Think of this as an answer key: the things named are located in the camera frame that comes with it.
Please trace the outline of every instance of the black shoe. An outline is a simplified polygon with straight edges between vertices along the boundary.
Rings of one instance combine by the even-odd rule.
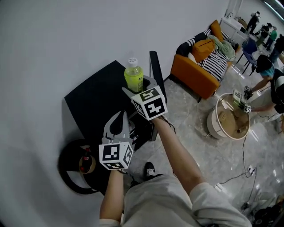
[[[149,176],[154,176],[155,167],[152,162],[147,162],[144,167],[144,179],[147,179]]]

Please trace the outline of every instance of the white wall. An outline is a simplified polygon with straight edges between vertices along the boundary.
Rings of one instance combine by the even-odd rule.
[[[224,15],[228,0],[1,0],[0,219],[13,226],[96,226],[102,196],[61,180],[57,158],[80,132],[65,95],[110,62],[177,47]]]
[[[281,19],[279,19],[279,17],[276,16],[271,9],[259,0],[244,0],[237,16],[242,17],[245,22],[249,23],[251,13],[256,11],[260,12],[260,22],[253,32],[257,32],[262,24],[266,25],[266,23],[271,23],[273,26],[277,27],[278,37],[279,34],[284,35],[284,24]]]

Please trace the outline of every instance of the orange armchair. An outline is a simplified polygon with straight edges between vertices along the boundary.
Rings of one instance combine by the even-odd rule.
[[[209,72],[181,55],[174,56],[171,74],[203,99],[208,99],[220,85]]]

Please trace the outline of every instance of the tiled floor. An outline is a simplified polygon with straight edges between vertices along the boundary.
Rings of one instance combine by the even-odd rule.
[[[243,91],[245,85],[253,86],[261,80],[261,76],[256,72],[249,77],[251,67],[244,75],[242,74],[245,63],[243,57],[234,69],[229,68],[216,96],[202,100],[200,103],[197,103],[196,97],[189,94],[188,89],[171,80],[165,82],[169,109],[167,117],[175,125],[180,141],[199,164],[206,180],[213,186],[244,173],[242,159],[244,140],[217,140],[205,135],[208,133],[207,116],[215,106],[219,95],[232,93],[233,89]],[[258,189],[262,192],[274,192],[277,195],[284,194],[283,138],[284,135],[276,131],[274,122],[251,127],[244,147],[245,166],[251,164],[257,167],[251,201]],[[159,137],[155,142],[148,142],[135,152],[129,171],[136,179],[141,180],[142,170],[147,161],[155,165],[156,173],[172,175],[171,166]],[[254,177],[241,176],[223,184],[220,193],[224,193],[228,200],[240,209],[249,198],[253,182]]]

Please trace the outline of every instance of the beige shirt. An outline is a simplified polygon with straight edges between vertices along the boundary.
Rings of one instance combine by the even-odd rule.
[[[176,177],[158,176],[131,188],[125,196],[122,225],[101,219],[100,227],[251,227],[249,220],[208,183],[188,196]]]

